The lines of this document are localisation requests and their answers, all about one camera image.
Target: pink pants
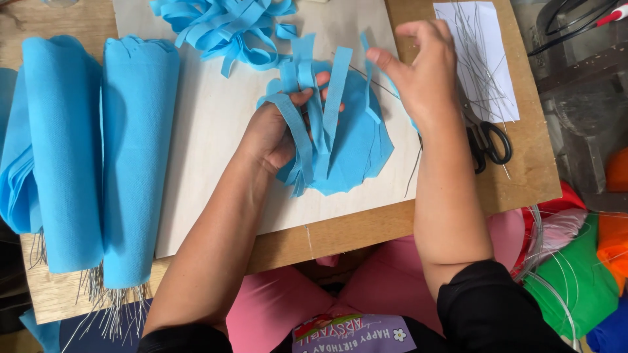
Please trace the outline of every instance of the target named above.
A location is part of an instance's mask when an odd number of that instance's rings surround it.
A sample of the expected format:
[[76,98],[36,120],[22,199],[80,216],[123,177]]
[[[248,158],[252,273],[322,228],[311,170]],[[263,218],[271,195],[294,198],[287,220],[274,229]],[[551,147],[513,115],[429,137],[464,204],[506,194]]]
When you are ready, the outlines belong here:
[[[511,269],[524,236],[521,210],[487,219],[495,258]],[[305,320],[322,313],[405,315],[442,328],[414,236],[385,242],[333,298],[292,266],[244,277],[227,316],[234,353],[268,353]]]

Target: wooden work board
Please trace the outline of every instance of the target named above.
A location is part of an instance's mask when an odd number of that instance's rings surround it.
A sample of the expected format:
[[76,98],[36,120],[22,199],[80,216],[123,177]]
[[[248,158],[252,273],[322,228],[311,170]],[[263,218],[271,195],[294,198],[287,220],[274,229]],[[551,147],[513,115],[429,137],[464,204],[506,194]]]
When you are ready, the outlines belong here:
[[[434,19],[433,1],[386,0],[393,27],[406,21]],[[501,166],[488,163],[477,177],[482,207],[487,214],[516,209],[560,197],[560,184],[528,58],[509,0],[494,0],[506,60],[521,120],[507,123],[513,157]],[[30,36],[76,36],[102,60],[102,46],[116,37],[111,0],[80,0],[67,9],[49,8],[39,0],[20,0],[0,6],[0,66],[18,69],[22,40]],[[399,57],[411,63],[418,49],[409,38],[396,38]],[[303,227],[257,236],[248,273],[265,271],[331,254],[358,249],[411,234],[414,202],[366,210],[308,224],[311,249]],[[21,236],[24,263],[38,323],[51,322],[91,311],[92,304],[77,291],[80,273],[51,274],[44,264],[30,268],[33,236]],[[150,294],[154,294],[170,258],[153,262]]]

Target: green fabric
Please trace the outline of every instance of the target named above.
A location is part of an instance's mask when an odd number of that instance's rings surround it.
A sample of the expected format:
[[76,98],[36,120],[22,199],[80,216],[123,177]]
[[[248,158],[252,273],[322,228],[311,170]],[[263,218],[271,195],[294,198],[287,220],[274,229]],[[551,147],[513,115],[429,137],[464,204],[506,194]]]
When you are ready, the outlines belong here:
[[[578,339],[614,312],[619,301],[617,283],[596,255],[597,232],[598,215],[592,212],[578,237],[539,266],[536,273],[553,286],[567,304]],[[525,289],[539,303],[545,321],[559,335],[572,339],[565,309],[554,294],[531,276],[523,281]]]

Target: right hand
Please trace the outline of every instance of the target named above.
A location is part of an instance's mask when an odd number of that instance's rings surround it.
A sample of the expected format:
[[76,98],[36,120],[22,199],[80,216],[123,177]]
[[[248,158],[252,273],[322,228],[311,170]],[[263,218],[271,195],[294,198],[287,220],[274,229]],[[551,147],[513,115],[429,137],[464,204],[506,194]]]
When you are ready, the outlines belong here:
[[[381,48],[369,49],[366,56],[395,84],[406,112],[419,131],[429,133],[443,126],[440,118],[452,116],[452,109],[460,111],[452,34],[443,20],[407,22],[395,32],[414,37],[414,44],[420,47],[411,65],[401,63]],[[455,124],[462,121],[460,113],[453,116],[458,118]]]

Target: left hand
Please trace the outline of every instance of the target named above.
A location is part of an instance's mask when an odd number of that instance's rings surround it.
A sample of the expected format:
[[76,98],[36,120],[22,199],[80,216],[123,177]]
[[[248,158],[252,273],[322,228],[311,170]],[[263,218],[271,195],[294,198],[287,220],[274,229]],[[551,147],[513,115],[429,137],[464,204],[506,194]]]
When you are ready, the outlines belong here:
[[[316,75],[319,86],[329,82],[330,73],[320,72]],[[312,96],[312,89],[307,88],[301,92],[290,93],[290,99],[301,111],[305,103]],[[321,99],[327,99],[327,88],[321,90]],[[340,104],[340,111],[344,110],[344,104]],[[305,126],[310,133],[310,121],[307,113],[303,115]],[[277,106],[265,102],[255,111],[249,125],[244,131],[239,150],[255,158],[268,172],[275,175],[277,171],[286,165],[295,156],[295,142],[288,129],[288,125]]]

